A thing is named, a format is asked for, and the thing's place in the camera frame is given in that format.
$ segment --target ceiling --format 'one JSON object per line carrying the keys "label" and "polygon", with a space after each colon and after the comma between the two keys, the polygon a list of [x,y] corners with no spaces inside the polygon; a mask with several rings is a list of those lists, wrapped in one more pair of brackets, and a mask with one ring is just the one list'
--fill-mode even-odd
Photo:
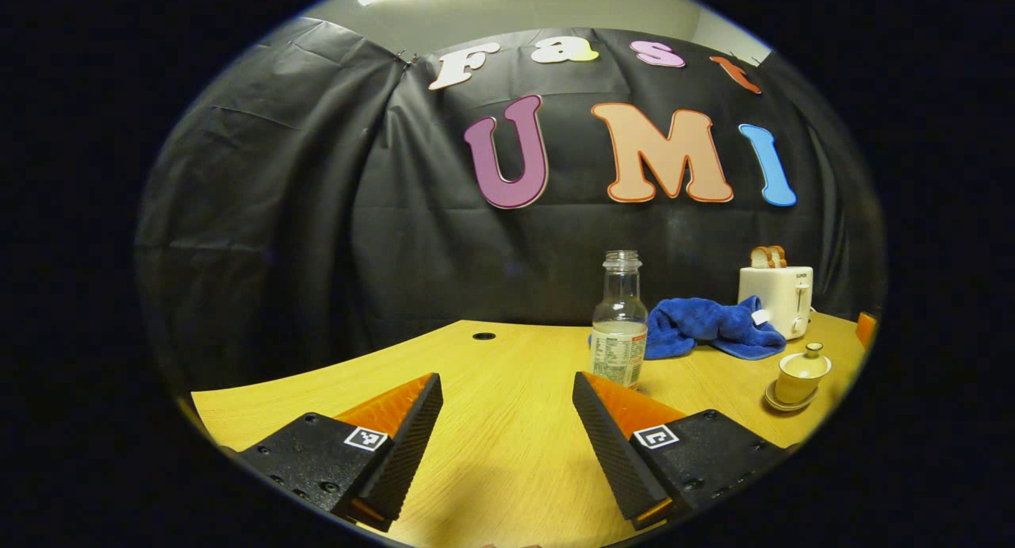
{"label": "ceiling", "polygon": [[329,20],[377,45],[413,53],[515,30],[543,27],[624,28],[687,40],[746,63],[770,49],[696,0],[323,0],[304,16]]}

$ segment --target saucer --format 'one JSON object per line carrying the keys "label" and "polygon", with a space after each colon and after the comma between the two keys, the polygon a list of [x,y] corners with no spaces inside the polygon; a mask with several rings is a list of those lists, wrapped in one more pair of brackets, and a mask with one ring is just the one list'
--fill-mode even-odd
{"label": "saucer", "polygon": [[814,401],[814,397],[817,395],[818,395],[818,389],[815,388],[813,392],[811,392],[811,394],[805,397],[803,400],[795,404],[787,404],[779,401],[775,398],[775,382],[769,383],[768,387],[764,391],[765,401],[768,402],[768,405],[770,405],[773,408],[776,408],[780,411],[797,411],[798,408],[805,408],[811,402]]}

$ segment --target bottle label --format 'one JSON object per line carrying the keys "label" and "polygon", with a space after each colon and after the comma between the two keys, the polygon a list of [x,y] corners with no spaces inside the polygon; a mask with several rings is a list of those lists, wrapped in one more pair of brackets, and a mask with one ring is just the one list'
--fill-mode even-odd
{"label": "bottle label", "polygon": [[638,334],[611,334],[593,329],[592,374],[620,383],[625,388],[637,387],[648,336],[647,331]]}

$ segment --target blue towel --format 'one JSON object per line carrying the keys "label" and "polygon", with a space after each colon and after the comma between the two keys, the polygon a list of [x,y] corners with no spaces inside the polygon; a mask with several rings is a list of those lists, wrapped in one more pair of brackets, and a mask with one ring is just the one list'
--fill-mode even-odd
{"label": "blue towel", "polygon": [[786,349],[786,338],[771,324],[754,325],[761,310],[757,295],[736,306],[704,298],[663,299],[649,314],[645,359],[683,356],[696,341],[710,343],[742,360],[760,360]]}

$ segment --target orange chair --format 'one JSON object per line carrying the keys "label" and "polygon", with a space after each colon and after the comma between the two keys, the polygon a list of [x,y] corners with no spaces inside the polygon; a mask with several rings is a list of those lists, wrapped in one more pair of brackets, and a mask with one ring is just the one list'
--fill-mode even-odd
{"label": "orange chair", "polygon": [[860,339],[860,343],[863,343],[866,350],[870,349],[871,337],[874,336],[877,325],[878,321],[870,314],[860,313],[860,317],[857,318],[857,338]]}

